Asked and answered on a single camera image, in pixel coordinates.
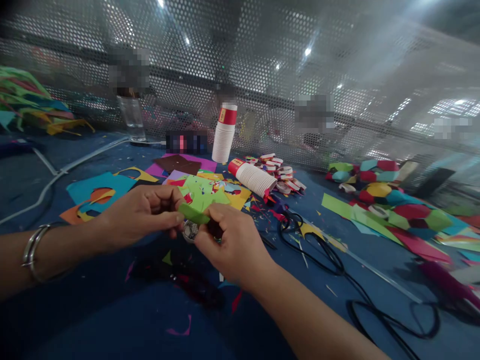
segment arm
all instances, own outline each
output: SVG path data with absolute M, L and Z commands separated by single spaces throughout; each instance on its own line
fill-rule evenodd
M 138 186 L 95 219 L 55 227 L 42 237 L 35 251 L 35 270 L 49 279 L 99 254 L 128 247 L 144 236 L 168 230 L 172 238 L 183 226 L 175 211 L 183 202 L 176 186 Z M 22 257 L 35 231 L 0 236 L 0 301 L 36 284 Z
M 299 359 L 388 359 L 273 261 L 250 216 L 221 204 L 212 204 L 206 213 L 223 230 L 221 244 L 202 225 L 196 246 L 229 282 L 257 299 Z

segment silver bangle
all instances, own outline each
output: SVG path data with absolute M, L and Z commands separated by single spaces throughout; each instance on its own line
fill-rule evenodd
M 35 250 L 37 250 L 37 246 L 40 243 L 40 240 L 45 235 L 45 233 L 52 227 L 51 224 L 41 225 L 28 239 L 28 242 L 25 247 L 25 251 L 23 252 L 23 263 L 21 266 L 28 267 L 33 278 L 38 281 L 39 283 L 44 283 L 45 281 L 41 279 L 37 272 L 35 271 Z

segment blue table surface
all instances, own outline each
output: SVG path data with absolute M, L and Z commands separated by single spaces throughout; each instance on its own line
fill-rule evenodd
M 60 169 L 120 137 L 117 133 L 97 132 L 85 133 L 82 137 L 36 134 L 32 139 L 43 145 L 42 152 Z M 11 139 L 2 135 L 0 144 Z M 74 205 L 66 191 L 68 184 L 131 166 L 146 169 L 153 159 L 164 153 L 158 146 L 139 147 L 129 143 L 108 150 L 63 176 L 39 207 L 3 224 L 0 233 L 31 230 L 59 221 L 59 214 Z M 3 219 L 35 203 L 52 175 L 32 153 L 0 157 L 0 164 L 0 218 Z M 226 170 L 226 165 L 217 166 L 217 173 L 227 177 Z M 386 238 L 360 233 L 350 221 L 321 205 L 324 193 L 346 201 L 350 195 L 339 193 L 337 185 L 325 181 L 319 172 L 295 170 L 295 177 L 308 189 L 306 196 L 285 198 L 294 210 L 327 234 L 341 239 L 353 253 L 422 300 L 437 300 L 434 286 L 417 269 L 413 254 Z M 351 322 L 346 301 L 361 300 L 361 297 L 350 283 L 343 277 L 325 273 L 311 261 L 307 269 L 302 256 L 279 239 L 277 220 L 273 216 L 269 217 L 272 221 L 269 225 L 264 215 L 260 218 L 255 211 L 250 214 L 256 217 L 259 230 L 270 229 L 265 236 L 278 247 L 278 250 L 268 249 L 273 259 Z M 462 266 L 455 249 L 440 247 Z M 0 358 L 295 358 L 273 320 L 249 294 L 242 295 L 236 312 L 232 313 L 232 302 L 240 292 L 238 287 L 222 287 L 225 306 L 221 310 L 205 310 L 171 282 L 145 283 L 135 278 L 125 282 L 127 270 L 135 259 L 141 259 L 152 249 L 173 248 L 190 252 L 192 266 L 201 268 L 215 286 L 220 284 L 218 271 L 194 245 L 182 238 L 174 241 L 163 234 L 153 234 L 133 247 L 82 263 L 61 280 L 26 290 L 0 304 Z M 303 249 L 328 263 L 308 243 L 303 242 Z M 379 309 L 418 329 L 409 298 L 349 255 L 338 253 L 347 271 L 365 288 Z M 392 359 L 407 359 L 373 315 L 366 311 L 359 313 L 366 329 L 387 355 Z M 415 314 L 424 329 L 431 326 L 433 317 L 429 308 L 416 307 Z M 191 315 L 189 336 L 166 332 L 170 328 L 179 333 L 185 331 L 188 315 Z M 403 338 L 421 359 L 477 359 L 473 349 L 474 340 L 480 339 L 480 328 L 444 312 L 440 316 L 441 329 L 434 339 L 421 340 L 402 333 Z

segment purple paper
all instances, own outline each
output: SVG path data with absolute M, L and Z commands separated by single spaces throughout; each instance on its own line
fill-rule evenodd
M 166 176 L 163 174 L 164 170 L 158 166 L 156 163 L 152 164 L 147 170 L 145 170 L 147 174 L 159 177 L 159 178 L 166 178 Z
M 187 175 L 190 176 L 190 174 L 187 174 L 186 172 L 181 172 L 178 170 L 173 170 L 170 174 L 169 177 L 167 177 L 161 184 L 166 185 L 168 180 L 178 180 L 182 176 Z
M 201 163 L 200 169 L 208 170 L 208 171 L 211 171 L 212 173 L 214 173 L 217 170 L 217 163 L 215 161 L 204 159 L 204 158 L 201 158 L 201 157 L 196 157 L 196 156 L 193 156 L 193 155 L 188 155 L 188 154 L 165 154 L 165 155 L 162 156 L 162 158 L 166 158 L 166 157 L 173 156 L 173 155 L 180 155 L 185 160 L 195 161 L 195 162 Z

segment perforated metal wall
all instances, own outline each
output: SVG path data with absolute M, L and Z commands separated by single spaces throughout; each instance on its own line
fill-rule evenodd
M 151 136 L 207 128 L 213 139 L 220 104 L 233 99 L 233 146 L 245 154 L 276 152 L 320 170 L 332 161 L 413 158 L 420 167 L 408 190 L 437 167 L 480 185 L 480 34 L 440 21 L 450 14 L 445 3 L 31 1 L 2 20 L 0 59 L 33 73 L 94 125 L 122 129 L 109 52 L 149 49 L 142 104 Z M 299 128 L 295 100 L 305 95 L 333 97 L 331 131 Z M 470 135 L 439 139 L 433 122 L 441 117 L 470 119 L 462 130 Z

